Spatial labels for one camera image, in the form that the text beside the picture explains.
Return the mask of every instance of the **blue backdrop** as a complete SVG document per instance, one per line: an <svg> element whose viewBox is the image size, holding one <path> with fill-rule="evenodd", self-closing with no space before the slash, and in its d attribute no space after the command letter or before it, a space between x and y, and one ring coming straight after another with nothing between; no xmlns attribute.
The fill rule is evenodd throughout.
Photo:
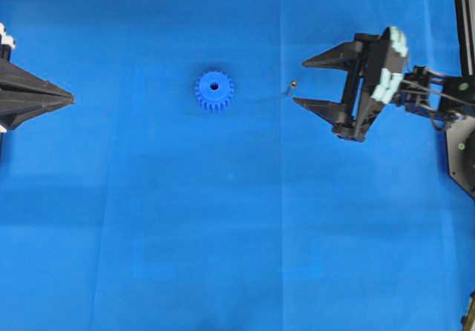
<svg viewBox="0 0 475 331"><path fill-rule="evenodd" d="M474 204L430 123L365 144L295 105L344 74L304 59L397 25L459 72L453 0L0 0L13 62L75 106L6 136L1 330L457 330ZM205 70L235 81L207 114Z"/></svg>

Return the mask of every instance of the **gear teeth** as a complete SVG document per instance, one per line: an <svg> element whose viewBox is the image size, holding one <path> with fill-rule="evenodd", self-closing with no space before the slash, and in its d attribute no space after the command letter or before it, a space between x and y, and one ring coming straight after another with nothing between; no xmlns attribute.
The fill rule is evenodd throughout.
<svg viewBox="0 0 475 331"><path fill-rule="evenodd" d="M216 80L219 88L201 88L203 78L207 75L212 75L212 78L206 78L206 82L210 83ZM194 84L194 95L199 105L209 112L221 112L225 111L230 105L232 98L234 97L235 84L231 78L222 71L206 71L201 74L198 80Z"/></svg>

